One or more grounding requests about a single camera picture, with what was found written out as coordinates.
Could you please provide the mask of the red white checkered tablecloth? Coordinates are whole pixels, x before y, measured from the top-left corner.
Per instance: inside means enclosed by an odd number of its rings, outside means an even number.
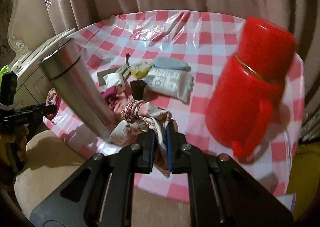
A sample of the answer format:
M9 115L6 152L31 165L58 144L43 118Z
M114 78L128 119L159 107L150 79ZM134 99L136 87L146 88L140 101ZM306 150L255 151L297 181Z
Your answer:
M236 51L242 18L195 11L123 14L89 25L72 35L93 80L126 60L152 62L170 57L188 63L194 87L188 104L153 94L151 102L171 113L187 142L211 153L232 155L208 132L205 113L223 66ZM286 193L304 109L303 62L295 56L285 92L264 140L243 168L274 196Z

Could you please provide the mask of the yellow cushion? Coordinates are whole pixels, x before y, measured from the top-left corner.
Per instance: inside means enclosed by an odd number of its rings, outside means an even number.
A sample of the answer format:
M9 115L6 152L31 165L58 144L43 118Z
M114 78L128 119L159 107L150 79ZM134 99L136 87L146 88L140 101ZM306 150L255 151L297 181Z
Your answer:
M319 209L319 143L301 145L293 158L288 194L296 195L294 220Z

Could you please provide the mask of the red white patterned scarf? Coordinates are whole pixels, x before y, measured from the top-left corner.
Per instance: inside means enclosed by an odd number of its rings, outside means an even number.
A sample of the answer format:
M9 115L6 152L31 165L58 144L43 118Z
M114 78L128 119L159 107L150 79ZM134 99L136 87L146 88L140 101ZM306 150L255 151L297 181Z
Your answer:
M170 111L150 102L136 100L128 103L120 113L121 122L111 132L110 139L116 145L124 145L129 139L153 130L158 141L153 164L166 178L170 177L167 137L165 128L172 120Z

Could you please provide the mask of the pink floral fabric pouch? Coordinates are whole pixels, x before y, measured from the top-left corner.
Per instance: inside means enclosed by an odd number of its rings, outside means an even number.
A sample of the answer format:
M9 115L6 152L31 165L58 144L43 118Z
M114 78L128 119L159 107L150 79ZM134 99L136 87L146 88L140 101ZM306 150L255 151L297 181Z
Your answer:
M48 92L47 98L46 98L46 106L54 105L56 106L56 112L46 115L46 118L50 120L54 125L57 124L57 121L55 120L55 117L59 111L60 105L61 105L61 97L56 91L56 89L51 89Z

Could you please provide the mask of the red plastic thermos jug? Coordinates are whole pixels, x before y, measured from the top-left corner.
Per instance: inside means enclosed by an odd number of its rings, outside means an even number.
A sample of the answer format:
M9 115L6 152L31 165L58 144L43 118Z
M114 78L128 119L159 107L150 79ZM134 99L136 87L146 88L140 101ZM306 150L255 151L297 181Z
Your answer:
M261 144L284 94L295 50L295 37L286 29L255 16L246 19L205 115L209 133L235 158L249 157Z

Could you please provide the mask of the yellow round sponge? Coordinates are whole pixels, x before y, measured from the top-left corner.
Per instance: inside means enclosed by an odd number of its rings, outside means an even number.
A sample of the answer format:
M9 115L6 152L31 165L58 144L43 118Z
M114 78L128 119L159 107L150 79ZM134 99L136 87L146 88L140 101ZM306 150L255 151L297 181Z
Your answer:
M145 60L141 60L140 62L130 66L130 73L136 79L142 79L148 74L150 69L151 65Z

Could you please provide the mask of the white printed tissue pack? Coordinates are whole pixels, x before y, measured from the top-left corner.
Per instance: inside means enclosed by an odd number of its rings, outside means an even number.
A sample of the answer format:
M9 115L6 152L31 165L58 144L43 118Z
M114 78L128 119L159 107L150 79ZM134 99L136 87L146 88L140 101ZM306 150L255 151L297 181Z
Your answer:
M143 80L153 92L176 98L185 104L190 102L194 77L189 72L152 67Z

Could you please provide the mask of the steel thermos bottle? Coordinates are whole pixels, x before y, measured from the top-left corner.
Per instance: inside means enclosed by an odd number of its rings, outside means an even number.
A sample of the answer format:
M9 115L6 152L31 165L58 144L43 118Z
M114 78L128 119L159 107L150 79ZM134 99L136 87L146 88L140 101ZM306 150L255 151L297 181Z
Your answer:
M82 122L104 141L110 141L116 117L87 70L72 38L53 42L40 61L44 75Z

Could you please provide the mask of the light blue plush pouch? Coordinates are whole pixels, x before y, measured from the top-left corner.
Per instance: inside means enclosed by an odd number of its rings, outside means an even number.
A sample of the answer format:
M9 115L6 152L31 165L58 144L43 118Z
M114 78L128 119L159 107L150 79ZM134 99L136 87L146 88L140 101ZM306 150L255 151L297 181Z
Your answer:
M151 66L155 68L169 69L169 70L182 70L188 71L189 65L187 62L170 58L170 57L156 57L151 62Z

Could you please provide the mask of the pink cloth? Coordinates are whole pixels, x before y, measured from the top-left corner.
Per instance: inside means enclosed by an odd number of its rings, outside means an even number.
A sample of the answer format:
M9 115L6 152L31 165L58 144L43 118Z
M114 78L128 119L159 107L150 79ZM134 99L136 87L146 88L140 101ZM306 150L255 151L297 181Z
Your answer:
M134 101L131 86L120 73L110 73L103 77L102 96L116 119L121 121L121 111Z

